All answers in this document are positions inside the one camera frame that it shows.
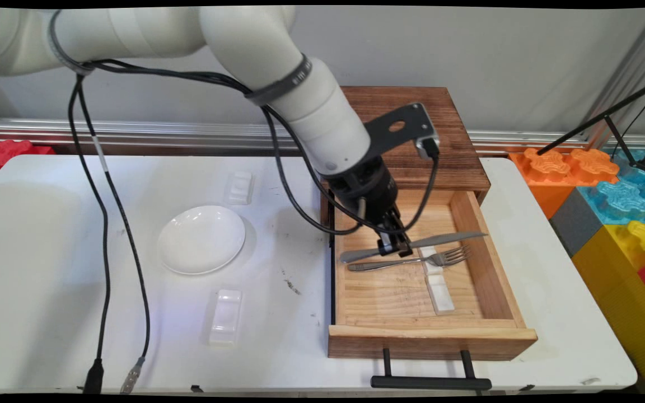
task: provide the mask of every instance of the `white plate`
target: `white plate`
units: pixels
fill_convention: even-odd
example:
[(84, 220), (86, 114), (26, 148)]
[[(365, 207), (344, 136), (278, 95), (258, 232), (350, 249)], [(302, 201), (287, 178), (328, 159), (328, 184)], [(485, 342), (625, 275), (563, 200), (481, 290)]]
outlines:
[(225, 207), (201, 206), (166, 224), (158, 236), (158, 255), (174, 272), (210, 273), (233, 260), (244, 241), (245, 225), (238, 214)]

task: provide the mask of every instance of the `wooden box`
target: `wooden box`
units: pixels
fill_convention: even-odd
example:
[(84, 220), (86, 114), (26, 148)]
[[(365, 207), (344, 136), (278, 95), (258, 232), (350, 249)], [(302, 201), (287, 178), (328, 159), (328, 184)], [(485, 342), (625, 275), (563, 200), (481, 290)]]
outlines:
[[(423, 189), (401, 189), (397, 199), (406, 224), (417, 211)], [(335, 228), (353, 221), (328, 212)], [(411, 240), (461, 231), (487, 231), (473, 191), (435, 190)], [(346, 250), (374, 248), (376, 234), (363, 227), (333, 239), (333, 321), (331, 358), (460, 359), (469, 350), (475, 360), (511, 360), (537, 340), (527, 329), (490, 237), (438, 245), (438, 252), (469, 245), (471, 257), (445, 269), (455, 311), (437, 316), (421, 263), (353, 273), (337, 258)], [(369, 260), (396, 260), (397, 254)]]
[[(479, 204), (491, 186), (474, 145), (459, 118), (450, 92), (444, 87), (342, 87), (363, 122), (398, 107), (421, 102), (440, 135), (440, 168), (435, 189), (469, 190)], [(399, 189), (424, 189), (432, 161), (419, 158), (408, 141), (382, 155)]]

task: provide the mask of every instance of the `black drawer handle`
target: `black drawer handle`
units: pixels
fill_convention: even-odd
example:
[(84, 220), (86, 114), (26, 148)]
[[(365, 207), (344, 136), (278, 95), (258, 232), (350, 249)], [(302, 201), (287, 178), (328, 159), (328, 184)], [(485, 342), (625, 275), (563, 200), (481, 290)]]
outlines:
[(468, 350), (462, 350), (461, 362), (464, 365), (464, 378), (429, 378), (429, 377), (393, 377), (390, 366), (390, 349), (383, 349), (385, 360), (385, 375), (375, 375), (370, 378), (373, 388), (425, 388), (426, 390), (490, 390), (492, 381), (487, 378), (475, 378), (474, 368), (471, 366), (471, 356)]

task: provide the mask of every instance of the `white table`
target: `white table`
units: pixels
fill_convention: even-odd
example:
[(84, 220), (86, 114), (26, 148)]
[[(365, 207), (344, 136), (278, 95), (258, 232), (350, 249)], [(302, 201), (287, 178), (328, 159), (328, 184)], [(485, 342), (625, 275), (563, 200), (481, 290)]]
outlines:
[[(117, 392), (141, 354), (144, 315), (123, 223), (95, 157), (110, 215), (112, 293), (104, 392)], [(381, 360), (328, 359), (327, 236), (290, 207), (273, 158), (107, 158), (133, 227), (151, 304), (151, 347), (137, 392), (362, 391)], [(482, 159), (482, 205), (528, 327), (539, 341), (511, 362), (474, 362), (494, 390), (604, 390), (637, 374), (514, 164)], [(285, 158), (303, 208), (319, 194), (299, 158)], [(241, 254), (222, 270), (184, 276), (161, 267), (156, 238), (180, 212), (223, 204), (228, 174), (255, 175)], [(0, 392), (76, 392), (95, 356), (103, 301), (102, 218), (76, 156), (20, 156), (0, 171)], [(243, 291), (234, 349), (207, 345), (215, 292)], [(394, 375), (462, 377), (461, 362), (395, 360)]]

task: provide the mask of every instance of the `open drawer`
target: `open drawer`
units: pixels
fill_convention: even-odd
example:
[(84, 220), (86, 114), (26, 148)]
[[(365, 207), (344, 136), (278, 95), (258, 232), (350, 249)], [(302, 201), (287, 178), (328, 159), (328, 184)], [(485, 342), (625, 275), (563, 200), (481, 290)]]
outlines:
[[(423, 189), (401, 189), (397, 198), (403, 222), (414, 216)], [(354, 222), (328, 210), (335, 228)], [(450, 232), (489, 233), (472, 191), (435, 190), (411, 240)], [(475, 360), (511, 360), (537, 340), (527, 329), (491, 237), (438, 245), (437, 252), (469, 245), (468, 260), (445, 268), (443, 275), (455, 304), (453, 313), (435, 314), (422, 263), (353, 273), (338, 257), (347, 250), (376, 248), (376, 234), (363, 227), (333, 239), (333, 324), (331, 358), (460, 359), (468, 350)], [(419, 256), (415, 250), (414, 257)], [(397, 254), (374, 260), (396, 260)]]

